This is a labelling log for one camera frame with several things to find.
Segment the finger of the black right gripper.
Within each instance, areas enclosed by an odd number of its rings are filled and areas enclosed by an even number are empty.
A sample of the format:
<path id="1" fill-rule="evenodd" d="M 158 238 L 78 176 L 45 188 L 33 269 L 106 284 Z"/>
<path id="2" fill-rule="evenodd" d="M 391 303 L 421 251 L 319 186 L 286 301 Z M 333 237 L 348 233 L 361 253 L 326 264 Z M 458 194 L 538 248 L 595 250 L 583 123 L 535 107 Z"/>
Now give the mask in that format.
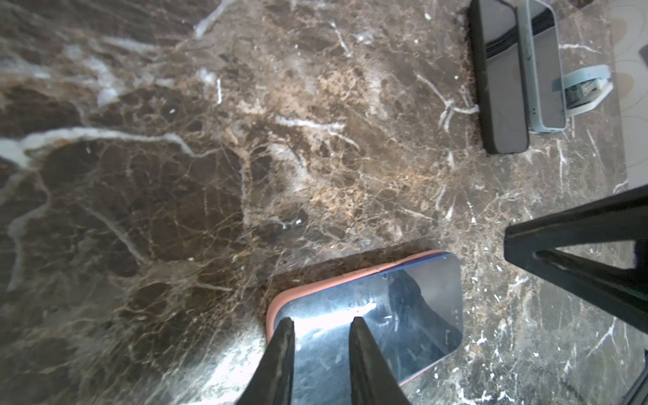
<path id="1" fill-rule="evenodd" d="M 565 252 L 566 246 L 634 242 L 634 268 Z M 647 188 L 506 228 L 506 261 L 632 327 L 647 330 Z"/>

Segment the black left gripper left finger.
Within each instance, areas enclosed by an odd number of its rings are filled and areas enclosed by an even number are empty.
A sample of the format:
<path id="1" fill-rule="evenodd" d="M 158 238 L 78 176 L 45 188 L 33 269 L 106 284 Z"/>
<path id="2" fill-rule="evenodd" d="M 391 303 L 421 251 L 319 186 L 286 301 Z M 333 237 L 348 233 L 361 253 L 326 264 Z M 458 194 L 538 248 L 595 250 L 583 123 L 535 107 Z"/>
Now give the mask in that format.
<path id="1" fill-rule="evenodd" d="M 286 317 L 278 324 L 248 386 L 236 402 L 290 404 L 295 367 L 295 326 Z"/>

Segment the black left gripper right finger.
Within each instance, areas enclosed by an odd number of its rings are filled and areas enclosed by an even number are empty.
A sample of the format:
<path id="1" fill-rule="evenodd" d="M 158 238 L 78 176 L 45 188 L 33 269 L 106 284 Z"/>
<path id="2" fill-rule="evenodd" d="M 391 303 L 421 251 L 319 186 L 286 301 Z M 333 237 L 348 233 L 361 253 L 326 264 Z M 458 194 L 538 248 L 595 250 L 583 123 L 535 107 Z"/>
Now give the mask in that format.
<path id="1" fill-rule="evenodd" d="M 350 326 L 349 369 L 352 404 L 409 404 L 363 317 Z"/>

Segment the light blue phone case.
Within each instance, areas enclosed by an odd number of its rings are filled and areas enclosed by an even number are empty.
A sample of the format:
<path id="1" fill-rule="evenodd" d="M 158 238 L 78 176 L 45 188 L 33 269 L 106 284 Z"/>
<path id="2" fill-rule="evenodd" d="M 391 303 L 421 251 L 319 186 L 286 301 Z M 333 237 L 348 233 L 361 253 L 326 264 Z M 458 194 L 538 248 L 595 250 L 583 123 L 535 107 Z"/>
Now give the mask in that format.
<path id="1" fill-rule="evenodd" d="M 542 122 L 540 121 L 540 108 L 538 106 L 538 80 L 536 78 L 536 66 L 534 62 L 535 56 L 533 50 L 533 32 L 532 32 L 532 24 L 530 19 L 528 2 L 529 1 L 521 1 L 519 3 L 517 7 L 517 19 L 518 19 L 520 40 L 521 40 L 521 60 L 522 60 L 522 70 L 524 72 L 524 79 L 525 79 L 525 88 L 526 88 L 526 96 L 527 96 L 526 106 L 528 107 L 529 125 L 531 127 L 531 130 L 537 133 L 561 132 L 565 129 L 566 125 L 563 129 L 545 128 L 545 126 L 543 126 Z M 540 2 L 550 7 L 550 5 L 545 3 L 544 1 L 540 1 Z M 559 32 L 558 32 L 558 42 L 559 42 L 559 52 L 560 52 Z M 563 102 L 565 103 L 563 88 L 561 93 L 563 96 Z"/>

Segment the blue smartphone black screen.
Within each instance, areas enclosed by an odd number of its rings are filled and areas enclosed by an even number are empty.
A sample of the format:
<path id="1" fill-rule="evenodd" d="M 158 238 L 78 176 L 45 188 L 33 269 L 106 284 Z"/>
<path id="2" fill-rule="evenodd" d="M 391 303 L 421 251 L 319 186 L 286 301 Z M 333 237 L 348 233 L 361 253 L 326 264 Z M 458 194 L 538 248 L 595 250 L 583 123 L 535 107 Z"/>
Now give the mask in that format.
<path id="1" fill-rule="evenodd" d="M 533 32 L 540 121 L 545 128 L 563 129 L 566 125 L 565 103 L 561 93 L 562 70 L 555 13 L 540 1 L 529 1 L 528 6 Z"/>

